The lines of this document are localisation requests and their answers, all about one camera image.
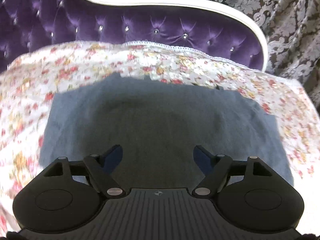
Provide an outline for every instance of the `curtain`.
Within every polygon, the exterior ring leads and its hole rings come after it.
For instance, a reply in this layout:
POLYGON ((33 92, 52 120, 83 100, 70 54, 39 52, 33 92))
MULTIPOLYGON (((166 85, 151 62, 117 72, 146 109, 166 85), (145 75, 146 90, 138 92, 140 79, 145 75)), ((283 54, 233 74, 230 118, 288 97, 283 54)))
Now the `curtain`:
POLYGON ((320 108, 320 0, 212 0, 252 18, 263 30, 267 72, 303 84, 320 108))

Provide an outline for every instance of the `black ribbed surface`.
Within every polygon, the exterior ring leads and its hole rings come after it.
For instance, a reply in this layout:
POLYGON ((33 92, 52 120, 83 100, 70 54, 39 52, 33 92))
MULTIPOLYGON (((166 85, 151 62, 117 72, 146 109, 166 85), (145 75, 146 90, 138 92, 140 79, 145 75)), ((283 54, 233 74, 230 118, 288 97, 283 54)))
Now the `black ribbed surface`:
POLYGON ((291 240, 300 235, 294 229, 246 232, 226 222, 209 200, 193 198, 185 189, 133 189, 125 198, 108 200, 94 220, 74 231, 20 234, 29 240, 291 240))

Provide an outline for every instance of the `purple velvet upholstery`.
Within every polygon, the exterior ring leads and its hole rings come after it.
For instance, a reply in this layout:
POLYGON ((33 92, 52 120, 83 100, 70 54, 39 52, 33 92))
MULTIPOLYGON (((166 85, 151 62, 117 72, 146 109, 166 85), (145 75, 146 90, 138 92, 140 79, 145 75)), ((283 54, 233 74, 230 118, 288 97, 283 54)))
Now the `purple velvet upholstery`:
POLYGON ((114 7, 86 0, 0 1, 0 72, 23 53, 75 40, 148 40, 262 69, 263 54, 255 34, 219 13, 173 6, 114 7))

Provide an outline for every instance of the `headboard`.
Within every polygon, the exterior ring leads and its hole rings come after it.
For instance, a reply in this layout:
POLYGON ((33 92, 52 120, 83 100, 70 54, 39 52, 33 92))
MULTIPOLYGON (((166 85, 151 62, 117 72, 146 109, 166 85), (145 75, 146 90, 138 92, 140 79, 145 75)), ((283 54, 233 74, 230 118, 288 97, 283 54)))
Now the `headboard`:
POLYGON ((75 40, 153 41, 265 69, 264 36, 241 12, 206 0, 154 1, 116 6, 101 0, 0 0, 0 72, 23 53, 75 40), (209 9, 198 6, 208 2, 209 9))

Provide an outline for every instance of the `silver bolt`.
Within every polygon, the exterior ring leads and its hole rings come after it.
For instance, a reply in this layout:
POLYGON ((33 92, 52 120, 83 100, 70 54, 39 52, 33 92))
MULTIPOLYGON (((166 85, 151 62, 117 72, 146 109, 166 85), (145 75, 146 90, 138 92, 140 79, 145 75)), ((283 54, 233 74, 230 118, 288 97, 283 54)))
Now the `silver bolt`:
POLYGON ((205 195, 209 195, 211 191, 206 187, 199 187, 195 190, 195 192, 200 196, 205 196, 205 195))
POLYGON ((112 187, 110 189, 107 190, 107 193, 110 196, 118 196, 122 193, 122 189, 118 188, 118 187, 112 187))

